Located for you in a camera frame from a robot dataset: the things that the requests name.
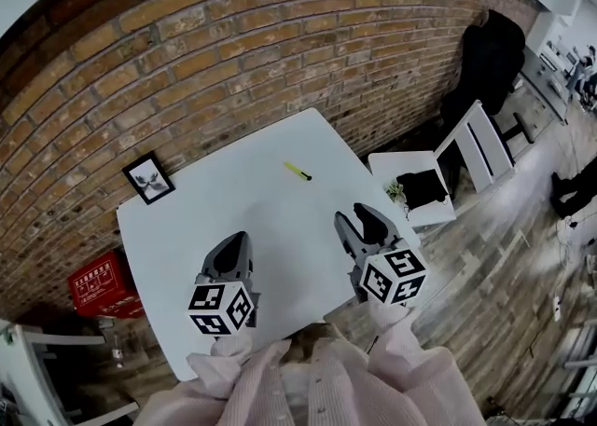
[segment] person in black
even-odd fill
[[[572,179],[560,179],[556,173],[551,175],[551,182],[553,183],[551,205],[561,219],[577,213],[597,195],[596,176],[597,158],[591,161],[582,172],[579,172]],[[560,200],[562,196],[572,194],[573,192],[575,192],[575,195],[566,202]]]

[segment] red fire extinguisher box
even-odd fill
[[[69,276],[76,312],[84,317],[145,314],[124,255],[111,251]]]

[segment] person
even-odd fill
[[[587,75],[587,70],[593,66],[594,57],[595,57],[595,47],[590,46],[589,47],[589,55],[585,56],[585,57],[580,57],[580,59],[578,60],[575,70],[571,74],[570,79],[568,80],[568,83],[566,84],[566,88],[568,89],[568,92],[570,93],[568,102],[572,101],[572,98],[573,98],[573,95],[574,95],[574,92],[576,89],[576,83],[578,83],[579,81],[580,81],[580,85],[581,85],[580,92],[582,92],[582,85],[584,85],[585,76]]]
[[[553,194],[551,196],[551,205],[554,211],[561,219],[568,215],[573,215],[588,205],[597,194],[597,185],[595,176],[597,175],[597,158],[591,161],[585,169],[572,179],[560,179],[555,172],[551,175]],[[562,202],[561,198],[566,194],[575,195]]]
[[[410,331],[416,311],[368,307],[380,331],[370,355],[340,334],[251,353],[241,330],[189,355],[197,378],[152,395],[135,426],[484,426],[451,353],[423,350]]]

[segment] desk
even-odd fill
[[[540,75],[542,68],[545,68],[543,75]],[[558,79],[562,85],[563,96],[568,95],[566,81],[559,73],[552,72],[532,51],[530,48],[524,48],[524,65],[521,69],[521,78],[531,88],[531,91],[541,101],[542,104],[549,107],[555,113],[558,119],[564,123],[566,120],[566,111],[568,102],[548,84],[552,76]]]
[[[40,426],[72,424],[62,414],[60,400],[51,383],[47,381],[47,375],[44,374],[45,367],[35,355],[34,344],[99,345],[105,343],[104,338],[44,335],[25,331],[21,325],[9,328],[13,339],[12,344],[8,345],[4,338],[0,337],[0,381],[15,395],[24,421]],[[77,426],[101,426],[128,415],[138,408],[136,403],[131,403],[99,418],[78,423]]]
[[[312,176],[305,181],[285,161]],[[420,241],[351,148],[314,109],[230,144],[172,176],[176,190],[151,205],[138,196],[118,208],[137,290],[164,355],[181,380],[195,378],[192,352],[213,339],[187,316],[205,256],[245,230],[261,293],[254,347],[291,335],[354,296],[353,262],[334,228],[355,202],[384,213],[412,247]]]

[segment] black and white pattern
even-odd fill
[[[425,270],[417,256],[409,250],[386,254],[385,260],[388,261],[398,277],[405,277]]]
[[[234,297],[234,300],[232,300],[232,303],[230,303],[230,306],[226,309],[226,313],[228,314],[228,316],[232,320],[232,323],[238,330],[239,328],[241,328],[241,325],[244,323],[244,320],[250,312],[251,303],[249,302],[249,299],[244,293],[244,290],[241,289],[239,290],[238,294],[236,294],[236,296]]]
[[[224,285],[197,285],[190,301],[190,310],[217,310],[222,303]]]
[[[390,288],[392,287],[392,281],[385,275],[379,272],[371,264],[367,265],[367,272],[365,272],[365,281],[363,287],[378,297],[382,302],[390,294]]]
[[[425,276],[422,275],[421,277],[417,277],[416,279],[411,279],[409,281],[404,281],[398,285],[396,288],[396,294],[392,299],[392,303],[400,303],[408,300],[409,298],[413,298],[419,293],[419,289],[423,284]]]
[[[205,335],[230,335],[230,330],[219,315],[191,315],[190,318]]]

